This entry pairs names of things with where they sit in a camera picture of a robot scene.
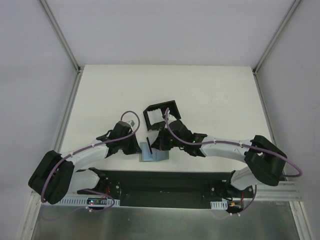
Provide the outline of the green leather card holder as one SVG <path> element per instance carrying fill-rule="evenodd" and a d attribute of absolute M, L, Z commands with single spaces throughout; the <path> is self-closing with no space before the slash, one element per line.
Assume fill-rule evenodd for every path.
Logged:
<path fill-rule="evenodd" d="M 140 143 L 141 153 L 139 155 L 140 162 L 160 162 L 169 159 L 169 151 L 162 151 L 155 148 L 149 148 L 147 142 Z"/>

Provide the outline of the black plastic card box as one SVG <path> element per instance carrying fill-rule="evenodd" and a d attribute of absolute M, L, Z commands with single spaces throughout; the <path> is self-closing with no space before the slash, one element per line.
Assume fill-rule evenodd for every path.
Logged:
<path fill-rule="evenodd" d="M 166 114 L 167 108 L 169 108 L 169 113 L 175 116 L 177 120 L 181 119 L 175 100 L 149 105 L 143 111 L 143 117 L 148 131 L 158 131 L 165 126 L 164 115 Z"/>

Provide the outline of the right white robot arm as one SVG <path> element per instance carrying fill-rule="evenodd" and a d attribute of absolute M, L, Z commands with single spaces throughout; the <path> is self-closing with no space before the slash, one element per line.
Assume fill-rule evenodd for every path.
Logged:
<path fill-rule="evenodd" d="M 233 170 L 224 184 L 230 197 L 237 197 L 247 187 L 262 183 L 276 187 L 282 177 L 286 155 L 261 135 L 252 140 L 227 140 L 191 132 L 180 120 L 160 128 L 151 147 L 160 151 L 179 148 L 193 157 L 220 157 L 246 164 Z"/>

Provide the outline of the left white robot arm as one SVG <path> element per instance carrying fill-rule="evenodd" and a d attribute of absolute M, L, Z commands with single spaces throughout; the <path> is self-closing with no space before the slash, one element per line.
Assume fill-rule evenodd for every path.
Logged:
<path fill-rule="evenodd" d="M 83 150 L 70 153 L 48 151 L 31 175 L 28 186 L 42 199 L 57 204 L 69 193 L 109 194 L 110 183 L 107 176 L 89 164 L 106 159 L 122 151 L 125 155 L 140 154 L 134 121 L 118 121 L 112 130 L 97 137 Z"/>

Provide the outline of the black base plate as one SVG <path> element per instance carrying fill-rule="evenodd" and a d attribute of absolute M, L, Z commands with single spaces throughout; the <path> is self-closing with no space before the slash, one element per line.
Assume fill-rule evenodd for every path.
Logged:
<path fill-rule="evenodd" d="M 106 177 L 103 187 L 122 207 L 209 209 L 211 202 L 227 198 L 251 199 L 253 184 L 240 190 L 225 190 L 228 172 L 165 172 L 101 170 Z"/>

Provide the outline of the aluminium front rail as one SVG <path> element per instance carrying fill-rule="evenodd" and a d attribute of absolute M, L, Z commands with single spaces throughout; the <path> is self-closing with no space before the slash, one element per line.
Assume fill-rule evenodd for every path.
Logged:
<path fill-rule="evenodd" d="M 280 181 L 278 186 L 269 186 L 262 183 L 257 185 L 256 200 L 301 202 L 302 197 L 298 185 L 294 181 Z"/>

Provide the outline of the left aluminium frame post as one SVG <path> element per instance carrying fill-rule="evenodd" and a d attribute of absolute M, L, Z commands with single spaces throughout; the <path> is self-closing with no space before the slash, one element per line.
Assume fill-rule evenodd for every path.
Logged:
<path fill-rule="evenodd" d="M 73 51 L 48 3 L 47 0 L 38 0 L 38 3 L 40 4 L 40 7 L 42 8 L 57 40 L 59 41 L 63 51 L 65 52 L 68 60 L 70 61 L 72 67 L 74 68 L 74 70 L 79 73 L 82 70 L 82 67 L 80 66 L 80 64 L 78 63 L 78 61 L 76 60 L 75 55 L 73 54 Z"/>

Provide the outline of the aluminium frame post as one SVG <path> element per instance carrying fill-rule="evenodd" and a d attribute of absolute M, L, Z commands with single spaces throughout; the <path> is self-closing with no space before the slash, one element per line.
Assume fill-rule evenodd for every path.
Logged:
<path fill-rule="evenodd" d="M 57 40 L 59 41 L 63 51 L 65 52 L 68 60 L 70 61 L 72 67 L 74 68 L 74 70 L 79 73 L 82 70 L 82 67 L 80 66 L 80 64 L 78 63 L 78 61 L 76 60 L 75 55 L 73 54 L 73 51 L 48 3 L 47 0 L 38 0 L 38 3 L 40 4 L 40 7 L 42 8 Z"/>
<path fill-rule="evenodd" d="M 252 69 L 253 75 L 256 76 L 259 70 L 262 68 L 264 62 L 267 60 L 268 56 L 270 55 L 271 51 L 275 47 L 276 43 L 280 39 L 281 35 L 283 34 L 284 30 L 286 29 L 287 25 L 293 18 L 294 14 L 296 13 L 297 9 L 303 3 L 303 0 L 293 0 L 285 12 L 282 20 L 280 21 L 279 25 L 277 26 L 275 32 L 273 33 L 271 39 L 269 40 L 268 44 L 266 45 L 265 49 L 263 50 L 262 55 L 260 56 L 259 60 L 257 61 L 255 67 Z"/>

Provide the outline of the right aluminium frame post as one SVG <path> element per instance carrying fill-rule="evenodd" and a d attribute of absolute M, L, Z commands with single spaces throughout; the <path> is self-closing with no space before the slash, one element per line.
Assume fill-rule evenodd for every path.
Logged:
<path fill-rule="evenodd" d="M 269 40 L 268 44 L 266 45 L 265 49 L 263 50 L 262 55 L 260 56 L 259 60 L 257 61 L 255 67 L 252 69 L 253 75 L 256 76 L 259 70 L 262 68 L 264 62 L 267 60 L 268 56 L 270 55 L 271 51 L 275 47 L 276 43 L 280 39 L 281 35 L 283 34 L 284 30 L 286 29 L 287 25 L 293 18 L 294 14 L 296 13 L 297 9 L 303 3 L 303 0 L 293 0 L 285 12 L 282 20 L 280 21 L 279 25 L 277 26 L 275 32 L 273 33 L 271 39 Z"/>

